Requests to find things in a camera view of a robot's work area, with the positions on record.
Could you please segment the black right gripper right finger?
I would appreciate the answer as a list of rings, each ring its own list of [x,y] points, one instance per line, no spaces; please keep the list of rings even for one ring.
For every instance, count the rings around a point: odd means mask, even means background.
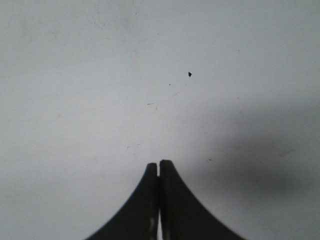
[[[164,240],[242,240],[190,191],[170,160],[159,164],[160,220]]]

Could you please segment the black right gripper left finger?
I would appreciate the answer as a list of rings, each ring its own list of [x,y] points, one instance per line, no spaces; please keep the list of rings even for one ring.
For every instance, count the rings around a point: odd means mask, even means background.
[[[159,220],[157,164],[149,163],[124,205],[89,240],[156,240]]]

